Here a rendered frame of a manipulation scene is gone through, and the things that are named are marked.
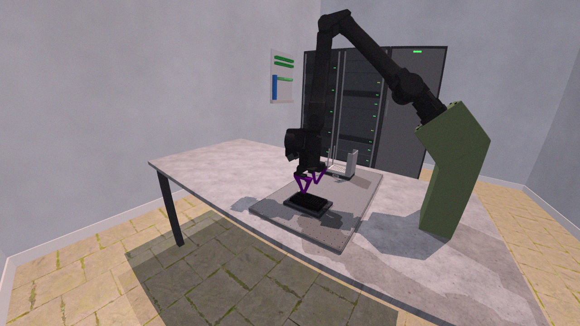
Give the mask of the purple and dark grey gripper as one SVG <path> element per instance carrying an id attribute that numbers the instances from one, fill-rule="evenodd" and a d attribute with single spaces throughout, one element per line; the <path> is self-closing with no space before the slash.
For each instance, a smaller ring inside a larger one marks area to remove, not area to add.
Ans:
<path id="1" fill-rule="evenodd" d="M 314 181 L 314 184 L 318 184 L 321 177 L 323 176 L 323 174 L 327 170 L 327 166 L 326 166 L 325 162 L 320 161 L 321 151 L 314 152 L 314 154 L 311 154 L 311 151 L 307 151 L 307 150 L 304 150 L 304 151 L 309 153 L 307 166 L 298 165 L 296 172 L 294 173 L 294 178 L 297 181 L 301 192 L 303 194 L 306 194 L 307 188 L 309 188 L 309 186 L 312 182 L 312 179 Z M 308 171 L 308 173 L 311 173 L 313 178 L 304 174 L 304 172 L 306 172 L 306 171 Z M 317 180 L 315 177 L 315 172 L 321 173 Z M 306 182 L 306 187 L 304 188 L 304 190 L 303 190 L 302 183 L 301 183 L 300 179 L 302 179 Z"/>

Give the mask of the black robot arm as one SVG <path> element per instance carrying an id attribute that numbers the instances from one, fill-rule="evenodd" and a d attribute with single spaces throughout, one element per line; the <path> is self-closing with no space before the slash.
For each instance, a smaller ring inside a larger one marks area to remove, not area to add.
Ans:
<path id="1" fill-rule="evenodd" d="M 339 33 L 356 46 L 381 74 L 392 91 L 394 102 L 398 105 L 414 102 L 412 105 L 418 111 L 416 114 L 423 126 L 447 110 L 447 106 L 429 91 L 422 77 L 397 65 L 356 23 L 348 9 L 321 16 L 318 28 L 311 95 L 306 117 L 308 129 L 287 129 L 284 144 L 285 156 L 289 162 L 299 158 L 299 165 L 307 166 L 309 153 L 305 150 L 311 151 L 311 154 L 321 150 L 320 131 L 324 127 L 332 39 Z"/>

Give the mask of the white well plate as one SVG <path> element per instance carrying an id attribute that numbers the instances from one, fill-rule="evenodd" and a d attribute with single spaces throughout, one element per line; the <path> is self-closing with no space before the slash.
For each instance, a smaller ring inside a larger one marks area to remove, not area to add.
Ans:
<path id="1" fill-rule="evenodd" d="M 346 167 L 342 167 L 342 166 L 338 166 L 338 165 L 333 164 L 332 166 L 330 166 L 328 168 L 327 171 L 329 171 L 331 173 L 337 173 L 337 174 L 345 176 Z"/>

